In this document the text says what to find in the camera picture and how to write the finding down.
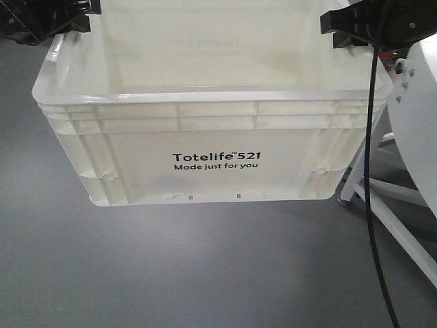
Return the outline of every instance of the black clamp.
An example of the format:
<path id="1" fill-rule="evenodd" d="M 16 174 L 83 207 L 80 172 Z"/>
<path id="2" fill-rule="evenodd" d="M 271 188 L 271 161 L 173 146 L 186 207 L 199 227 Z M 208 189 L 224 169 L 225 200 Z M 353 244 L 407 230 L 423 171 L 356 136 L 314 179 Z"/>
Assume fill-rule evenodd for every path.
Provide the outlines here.
<path id="1" fill-rule="evenodd" d="M 334 48 L 375 44 L 385 0 L 362 0 L 320 17 L 322 34 L 335 32 Z M 381 49 L 409 48 L 437 33 L 436 0 L 391 0 L 382 33 Z"/>
<path id="2" fill-rule="evenodd" d="M 36 45 L 57 33 L 91 31 L 86 14 L 101 14 L 100 0 L 0 0 L 0 37 Z"/>

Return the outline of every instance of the bolt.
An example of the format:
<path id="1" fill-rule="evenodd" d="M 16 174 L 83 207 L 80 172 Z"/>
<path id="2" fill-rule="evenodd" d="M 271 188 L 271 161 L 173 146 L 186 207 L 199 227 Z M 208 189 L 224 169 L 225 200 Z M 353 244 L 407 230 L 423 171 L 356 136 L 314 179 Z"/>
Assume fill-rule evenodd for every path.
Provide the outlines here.
<path id="1" fill-rule="evenodd" d="M 396 74 L 401 74 L 402 73 L 402 63 L 397 63 L 396 64 L 395 72 L 396 72 Z"/>

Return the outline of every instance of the white plastic crate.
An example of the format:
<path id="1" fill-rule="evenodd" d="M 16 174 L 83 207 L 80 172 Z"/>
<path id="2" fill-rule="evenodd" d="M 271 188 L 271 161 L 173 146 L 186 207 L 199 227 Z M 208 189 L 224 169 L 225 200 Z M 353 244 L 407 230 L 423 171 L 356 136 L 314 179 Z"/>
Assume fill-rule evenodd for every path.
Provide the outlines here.
<path id="1" fill-rule="evenodd" d="M 365 133 L 371 55 L 320 35 L 346 3 L 106 0 L 33 95 L 97 205 L 324 199 Z"/>

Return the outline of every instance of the white metal bar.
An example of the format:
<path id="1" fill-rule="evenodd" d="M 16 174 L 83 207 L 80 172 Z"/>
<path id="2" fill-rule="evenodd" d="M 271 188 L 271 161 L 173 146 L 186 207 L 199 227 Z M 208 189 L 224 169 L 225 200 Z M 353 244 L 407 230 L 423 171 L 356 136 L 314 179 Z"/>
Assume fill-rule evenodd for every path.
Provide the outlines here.
<path id="1" fill-rule="evenodd" d="M 364 199 L 364 186 L 355 184 L 356 192 Z M 437 263 L 425 251 L 417 239 L 405 228 L 390 208 L 371 190 L 371 208 L 387 230 L 396 238 L 408 255 L 416 262 L 428 279 L 437 288 Z"/>
<path id="2" fill-rule="evenodd" d="M 371 138 L 371 151 L 374 152 L 378 149 L 378 145 L 387 133 L 387 127 L 389 124 L 389 114 L 386 109 L 381 110 L 381 112 L 376 117 L 373 122 L 372 128 L 372 138 Z M 350 202 L 355 194 L 355 184 L 361 181 L 364 174 L 364 144 L 361 145 L 358 155 L 352 165 L 352 171 L 350 172 L 346 183 L 344 184 L 341 193 L 339 195 L 340 203 Z"/>
<path id="3" fill-rule="evenodd" d="M 421 193 L 417 190 L 398 186 L 396 184 L 370 179 L 370 187 L 380 195 L 385 195 L 396 200 L 428 207 Z"/>
<path id="4" fill-rule="evenodd" d="M 372 160 L 379 161 L 381 163 L 396 167 L 397 169 L 407 171 L 407 168 L 402 161 L 401 155 L 385 149 L 378 148 L 378 150 L 376 150 L 373 154 Z"/>

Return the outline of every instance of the white round object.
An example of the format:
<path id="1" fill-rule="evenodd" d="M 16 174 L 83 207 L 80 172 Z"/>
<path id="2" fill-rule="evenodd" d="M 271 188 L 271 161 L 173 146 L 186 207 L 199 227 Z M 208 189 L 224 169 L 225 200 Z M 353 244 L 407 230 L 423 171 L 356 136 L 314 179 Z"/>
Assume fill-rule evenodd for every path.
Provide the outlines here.
<path id="1" fill-rule="evenodd" d="M 437 215 L 437 36 L 411 48 L 394 83 L 389 115 L 397 146 L 414 183 Z"/>

